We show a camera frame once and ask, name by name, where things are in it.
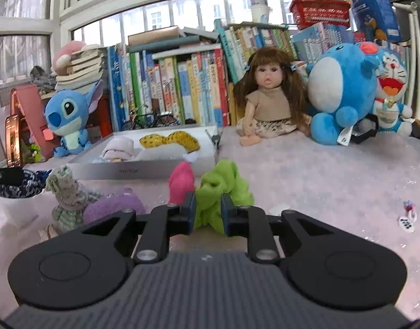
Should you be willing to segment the dark blue floral pouch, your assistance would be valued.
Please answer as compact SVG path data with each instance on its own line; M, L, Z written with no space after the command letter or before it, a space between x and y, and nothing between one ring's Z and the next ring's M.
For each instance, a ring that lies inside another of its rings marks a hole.
M39 195L46 188L46 179L50 173L51 170L31 171L24 169L23 180L19 186L0 185L0 197L19 199Z

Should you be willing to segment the pink plush piece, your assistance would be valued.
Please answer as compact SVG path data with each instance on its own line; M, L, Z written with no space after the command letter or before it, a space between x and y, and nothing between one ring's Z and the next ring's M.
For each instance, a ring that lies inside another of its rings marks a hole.
M169 177L169 203L183 204L185 196L194 191L194 174L191 164L181 162Z

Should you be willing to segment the green plaid cloth doll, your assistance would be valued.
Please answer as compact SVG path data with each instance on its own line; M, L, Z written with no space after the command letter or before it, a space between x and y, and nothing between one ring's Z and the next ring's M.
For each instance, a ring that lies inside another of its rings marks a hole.
M52 218L60 233L69 232L84 224L84 211L102 197L74 179L68 166L56 168L46 179L46 191L55 195L58 205L52 210Z

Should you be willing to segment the purple plush monster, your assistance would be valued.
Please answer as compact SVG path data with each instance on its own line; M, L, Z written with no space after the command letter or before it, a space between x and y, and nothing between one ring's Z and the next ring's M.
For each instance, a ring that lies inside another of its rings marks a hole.
M144 215L147 210L140 198L130 188L116 189L113 193L100 197L84 210L84 224L93 223L118 211L134 211Z

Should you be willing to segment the blue Stitch plush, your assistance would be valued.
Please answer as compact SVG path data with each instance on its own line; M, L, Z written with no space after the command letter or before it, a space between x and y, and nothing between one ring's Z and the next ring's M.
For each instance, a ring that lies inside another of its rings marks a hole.
M85 94L64 89L47 103L44 111L47 127L60 138L60 145L53 151L55 157L77 155L91 147L86 124L97 109L103 90L103 81L99 80Z

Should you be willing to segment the pale pink plush toy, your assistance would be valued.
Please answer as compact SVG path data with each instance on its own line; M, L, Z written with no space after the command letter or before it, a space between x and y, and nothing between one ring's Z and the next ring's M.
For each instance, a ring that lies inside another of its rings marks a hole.
M113 137L101 153L108 161L128 161L134 156L134 141L128 137Z

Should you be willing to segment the pink mushroom plush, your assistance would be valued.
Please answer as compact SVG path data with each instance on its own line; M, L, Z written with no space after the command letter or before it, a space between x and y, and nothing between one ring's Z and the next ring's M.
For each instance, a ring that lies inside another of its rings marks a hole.
M70 41L64 45L53 58L52 70L54 73L59 76L67 75L67 66L72 61L72 54L80 51L85 45L85 42L82 41Z

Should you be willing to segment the white shallow cardboard box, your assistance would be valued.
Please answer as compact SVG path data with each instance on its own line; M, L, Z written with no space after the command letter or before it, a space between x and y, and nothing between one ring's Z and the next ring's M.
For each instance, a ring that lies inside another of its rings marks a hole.
M156 129L141 129L126 132L116 132L109 137L99 140L88 150L74 156L67 162L77 180L136 180L136 179L167 179L177 165L185 161L155 160L137 161L136 156L145 148L139 140L148 134L161 134L167 136L176 131L187 132L195 137L200 144L199 158L190 163L193 174L197 177L204 175L216 166L218 151L210 141L205 130L210 134L218 133L218 128L212 126L186 125L184 127L167 127ZM101 153L113 137L128 137L134 141L134 158L128 161L108 161L101 157Z

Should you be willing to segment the miniature black bicycle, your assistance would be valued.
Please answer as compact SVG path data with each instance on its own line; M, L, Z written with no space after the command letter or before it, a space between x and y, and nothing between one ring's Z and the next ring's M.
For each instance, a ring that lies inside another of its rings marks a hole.
M125 121L121 131L132 131L140 129L153 129L169 126L178 126L178 119L173 116L171 111L152 111L144 112L146 105L139 106L130 112L130 119Z

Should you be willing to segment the yellow sequin plush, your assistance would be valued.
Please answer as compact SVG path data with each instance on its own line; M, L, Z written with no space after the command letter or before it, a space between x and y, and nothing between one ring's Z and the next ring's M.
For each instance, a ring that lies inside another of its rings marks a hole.
M145 149L151 149L168 144L178 144L188 153L200 150L199 141L195 137L183 131L172 132L167 136L162 136L161 134L148 134L142 137L139 142Z

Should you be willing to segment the black binder clip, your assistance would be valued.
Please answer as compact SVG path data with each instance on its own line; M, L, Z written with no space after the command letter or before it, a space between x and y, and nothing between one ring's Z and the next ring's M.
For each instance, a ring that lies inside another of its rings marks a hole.
M220 150L220 141L222 138L222 134L216 133L216 134L210 134L208 129L205 130L205 133L207 134L210 141L214 144L214 148L219 151Z

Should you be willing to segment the blue round plush toy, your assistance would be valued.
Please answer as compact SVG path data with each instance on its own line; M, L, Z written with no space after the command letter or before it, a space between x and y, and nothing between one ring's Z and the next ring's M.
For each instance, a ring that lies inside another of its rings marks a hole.
M350 142L344 131L351 132L373 107L379 68L379 46L373 42L335 45L307 67L314 141L327 146Z

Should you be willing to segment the row of upright books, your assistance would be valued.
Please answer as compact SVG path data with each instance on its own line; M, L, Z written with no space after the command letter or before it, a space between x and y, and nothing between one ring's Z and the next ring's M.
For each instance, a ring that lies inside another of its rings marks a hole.
M180 125L234 125L243 109L233 87L254 52L277 48L305 66L332 46L358 42L366 42L363 32L323 22L295 35L283 26L220 20L210 33L155 30L150 43L119 43L105 51L113 129L121 132L130 112L142 105L144 112L171 111Z

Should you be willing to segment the blue cardboard box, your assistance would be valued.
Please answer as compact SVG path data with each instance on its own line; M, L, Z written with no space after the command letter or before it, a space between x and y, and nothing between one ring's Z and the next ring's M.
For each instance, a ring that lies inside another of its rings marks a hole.
M351 0L351 8L357 28L367 41L402 41L390 0Z

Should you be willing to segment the red white cup stack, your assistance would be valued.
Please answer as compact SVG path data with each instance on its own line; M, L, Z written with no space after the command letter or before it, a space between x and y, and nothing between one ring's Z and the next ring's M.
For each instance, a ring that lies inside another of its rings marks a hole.
M250 0L252 21L258 23L268 23L270 7L267 0Z

